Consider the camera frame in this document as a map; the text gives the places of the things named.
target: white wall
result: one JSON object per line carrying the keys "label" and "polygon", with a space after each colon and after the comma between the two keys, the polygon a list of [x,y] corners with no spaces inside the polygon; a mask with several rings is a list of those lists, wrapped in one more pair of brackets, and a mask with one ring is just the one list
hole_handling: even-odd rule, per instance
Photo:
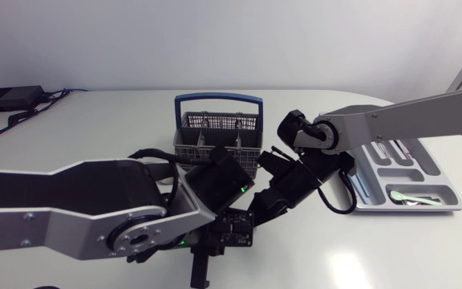
{"label": "white wall", "polygon": [[0,0],[0,87],[325,88],[403,101],[462,67],[462,0]]}

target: screw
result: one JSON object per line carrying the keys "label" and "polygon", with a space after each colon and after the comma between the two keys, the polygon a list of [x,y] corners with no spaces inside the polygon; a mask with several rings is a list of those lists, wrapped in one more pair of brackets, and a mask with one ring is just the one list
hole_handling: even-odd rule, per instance
{"label": "screw", "polygon": [[33,214],[33,213],[26,213],[26,214],[24,214],[24,216],[22,216],[22,218],[23,218],[25,221],[27,221],[27,222],[33,221],[33,219],[35,219],[35,214]]}
{"label": "screw", "polygon": [[24,247],[26,247],[26,246],[31,246],[30,240],[28,240],[28,239],[22,240],[22,241],[21,241],[21,246],[24,246]]}

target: power adapter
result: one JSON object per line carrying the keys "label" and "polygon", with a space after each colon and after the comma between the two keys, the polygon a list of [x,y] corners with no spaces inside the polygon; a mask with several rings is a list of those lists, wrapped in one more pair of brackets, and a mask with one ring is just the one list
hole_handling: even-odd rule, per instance
{"label": "power adapter", "polygon": [[0,88],[0,112],[30,111],[39,104],[43,93],[40,85]]}

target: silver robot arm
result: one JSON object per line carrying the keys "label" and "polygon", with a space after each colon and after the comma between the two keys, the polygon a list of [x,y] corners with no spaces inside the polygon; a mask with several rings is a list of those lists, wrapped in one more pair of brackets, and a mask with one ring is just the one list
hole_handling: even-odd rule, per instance
{"label": "silver robot arm", "polygon": [[462,90],[386,107],[350,106],[300,124],[283,141],[295,151],[314,148],[326,154],[377,140],[457,135],[462,133]]}

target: gray plastic basket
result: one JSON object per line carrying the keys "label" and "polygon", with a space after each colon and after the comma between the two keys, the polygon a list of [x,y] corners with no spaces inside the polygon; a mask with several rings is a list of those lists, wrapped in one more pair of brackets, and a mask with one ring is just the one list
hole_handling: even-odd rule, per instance
{"label": "gray plastic basket", "polygon": [[[257,104],[258,114],[185,112],[181,116],[181,102],[207,99],[238,100]],[[177,156],[208,159],[209,152],[215,146],[224,145],[250,177],[256,177],[263,131],[261,98],[233,93],[204,92],[176,96],[174,102],[177,128],[174,148]],[[187,171],[193,167],[180,166]]]}

